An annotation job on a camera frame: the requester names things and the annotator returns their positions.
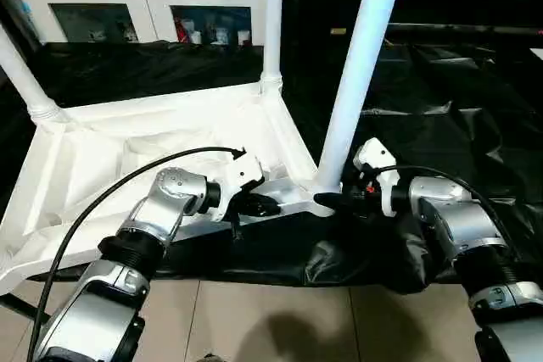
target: black cable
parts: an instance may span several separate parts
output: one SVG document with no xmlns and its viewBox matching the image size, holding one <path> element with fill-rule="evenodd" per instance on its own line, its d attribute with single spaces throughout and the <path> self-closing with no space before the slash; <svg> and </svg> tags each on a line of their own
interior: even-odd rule
<svg viewBox="0 0 543 362">
<path fill-rule="evenodd" d="M 70 239 L 74 236 L 74 234 L 77 231 L 77 228 L 86 219 L 86 217 L 88 217 L 88 215 L 97 206 L 99 206 L 99 204 L 101 204 L 109 195 L 111 195 L 113 192 L 115 192 L 120 187 L 125 185 L 128 181 L 132 180 L 133 178 L 136 178 L 138 175 L 141 175 L 145 171 L 153 169 L 157 165 L 161 165 L 168 161 L 172 161 L 173 159 L 179 159 L 180 157 L 188 156 L 190 154 L 204 153 L 204 152 L 227 152 L 227 153 L 231 153 L 235 159 L 245 154 L 245 152 L 241 150 L 237 150 L 235 148 L 221 148 L 221 147 L 193 148 L 191 150 L 186 150 L 184 152 L 171 154 L 169 156 L 163 157 L 162 159 L 158 159 L 149 164 L 146 164 L 143 167 L 137 169 L 136 171 L 133 171 L 129 175 L 126 175 L 125 177 L 121 178 L 113 186 L 109 187 L 106 191 L 102 192 L 102 194 L 100 194 L 98 198 L 92 201 L 91 204 L 88 207 L 86 207 L 83 212 L 81 212 L 81 214 L 77 217 L 77 219 L 71 225 L 68 232 L 66 232 L 66 236 L 60 243 L 59 250 L 55 254 L 53 262 L 51 263 L 51 269 L 49 270 L 48 278 L 45 281 L 45 284 L 43 285 L 42 296 L 40 297 L 40 302 L 38 303 L 38 306 L 37 306 L 36 318 L 34 319 L 34 326 L 32 327 L 31 343 L 28 348 L 28 354 L 26 355 L 27 362 L 32 361 L 34 352 L 36 350 L 37 340 L 40 334 L 40 328 L 42 326 L 42 319 L 43 319 L 43 316 L 45 315 L 45 306 L 47 305 L 47 302 L 48 302 L 48 297 L 49 297 L 49 293 L 51 292 L 51 286 L 53 285 L 54 276 L 57 273 L 57 270 L 59 269 L 60 260 L 62 259 L 62 256 L 64 255 L 64 251 L 68 247 L 68 243 L 70 243 Z"/>
<path fill-rule="evenodd" d="M 455 182 L 459 186 L 468 190 L 474 198 L 478 199 L 478 201 L 481 204 L 481 207 L 483 207 L 484 209 L 484 212 L 486 212 L 486 214 L 490 217 L 490 219 L 495 223 L 496 227 L 498 228 L 498 231 L 500 231 L 501 234 L 508 236 L 507 230 L 505 226 L 503 225 L 503 222 L 501 221 L 500 216 L 492 207 L 490 200 L 486 198 L 483 194 L 478 192 L 475 188 L 470 186 L 467 182 L 465 182 L 460 177 L 447 174 L 444 171 L 436 170 L 436 169 L 433 169 L 432 167 L 425 167 L 423 165 L 410 165 L 410 164 L 387 165 L 386 167 L 380 167 L 380 168 L 370 169 L 370 170 L 363 169 L 362 171 L 364 171 L 364 174 L 368 173 L 369 175 L 377 175 L 377 174 L 384 173 L 385 171 L 392 171 L 392 170 L 415 170 L 415 171 L 420 171 L 423 173 L 429 173 L 432 175 L 440 175 L 448 180 Z"/>
</svg>

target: white tube frame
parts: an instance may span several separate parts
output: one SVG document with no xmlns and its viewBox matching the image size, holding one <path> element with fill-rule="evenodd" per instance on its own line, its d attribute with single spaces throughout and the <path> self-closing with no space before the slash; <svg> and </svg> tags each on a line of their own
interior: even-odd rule
<svg viewBox="0 0 543 362">
<path fill-rule="evenodd" d="M 281 61 L 281 19 L 283 0 L 266 0 L 266 31 L 264 37 L 264 67 L 260 78 L 263 94 L 281 93 L 283 78 Z"/>
<path fill-rule="evenodd" d="M 361 0 L 315 179 L 337 191 L 395 0 Z"/>
<path fill-rule="evenodd" d="M 25 101 L 26 108 L 32 120 L 56 120 L 62 117 L 62 111 L 45 94 L 1 24 L 0 66 Z"/>
<path fill-rule="evenodd" d="M 281 93 L 281 20 L 283 0 L 266 0 L 263 94 Z M 314 180 L 316 191 L 337 191 L 367 89 L 395 0 L 361 0 L 349 52 L 333 106 L 326 141 Z M 49 98 L 0 26 L 0 65 L 25 100 L 31 118 L 59 120 L 62 111 Z"/>
</svg>

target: floor tile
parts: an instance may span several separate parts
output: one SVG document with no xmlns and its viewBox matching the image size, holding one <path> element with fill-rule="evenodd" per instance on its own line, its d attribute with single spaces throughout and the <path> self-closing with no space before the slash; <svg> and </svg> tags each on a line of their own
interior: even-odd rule
<svg viewBox="0 0 543 362">
<path fill-rule="evenodd" d="M 0 360 L 10 361 L 19 346 L 29 321 L 13 311 L 0 307 Z"/>
<path fill-rule="evenodd" d="M 198 281 L 153 281 L 143 306 L 145 330 L 134 362 L 183 362 Z"/>
<path fill-rule="evenodd" d="M 48 306 L 46 311 L 49 314 L 52 314 L 73 292 L 75 283 L 54 283 L 51 287 L 51 293 L 49 294 Z M 35 281 L 23 281 L 15 290 L 13 294 L 22 298 L 26 302 L 37 305 L 42 294 L 43 283 L 38 283 Z M 13 354 L 12 359 L 2 359 L 2 360 L 11 360 L 12 362 L 26 362 L 26 353 L 28 352 L 28 346 L 32 333 L 31 322 L 25 319 L 25 329 L 23 330 L 24 336 L 22 340 L 18 342 L 18 346 Z"/>
<path fill-rule="evenodd" d="M 348 290 L 202 281 L 186 361 L 208 353 L 228 362 L 356 362 Z"/>
<path fill-rule="evenodd" d="M 432 285 L 408 296 L 377 286 L 350 292 L 362 362 L 480 361 L 462 287 Z"/>
</svg>

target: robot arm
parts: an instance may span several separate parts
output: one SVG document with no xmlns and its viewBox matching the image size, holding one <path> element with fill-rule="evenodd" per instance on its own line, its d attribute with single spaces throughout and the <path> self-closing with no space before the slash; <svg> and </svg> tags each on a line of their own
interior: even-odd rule
<svg viewBox="0 0 543 362">
<path fill-rule="evenodd" d="M 354 162 L 360 171 L 395 165 L 394 157 L 375 138 L 358 151 Z M 420 176 L 401 182 L 396 170 L 389 173 L 370 181 L 377 185 L 369 191 L 380 195 L 385 215 L 394 216 L 398 208 L 408 206 L 434 232 L 469 296 L 469 307 L 481 328 L 475 342 L 483 362 L 542 360 L 543 292 L 515 262 L 513 250 L 480 203 L 445 178 Z"/>
<path fill-rule="evenodd" d="M 260 179 L 260 166 L 248 154 L 216 182 L 179 168 L 161 170 L 116 235 L 98 245 L 102 257 L 42 328 L 33 360 L 131 361 L 145 326 L 139 311 L 149 283 L 183 216 L 214 209 L 212 219 L 222 218 L 232 197 Z"/>
</svg>

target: white plastic tray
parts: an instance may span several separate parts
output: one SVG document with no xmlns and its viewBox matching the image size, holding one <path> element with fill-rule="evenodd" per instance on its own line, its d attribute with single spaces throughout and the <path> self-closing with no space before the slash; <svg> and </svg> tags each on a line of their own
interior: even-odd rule
<svg viewBox="0 0 543 362">
<path fill-rule="evenodd" d="M 170 153 L 204 146 L 245 148 L 267 180 L 304 184 L 316 173 L 283 100 L 260 83 L 66 109 L 72 123 L 39 125 L 0 225 L 0 295 L 46 272 L 75 217 L 107 186 Z M 72 239 L 61 267 L 99 256 L 156 172 L 178 165 L 213 176 L 232 157 L 200 153 L 139 176 L 102 203 Z M 197 221 L 185 217 L 183 227 Z"/>
</svg>

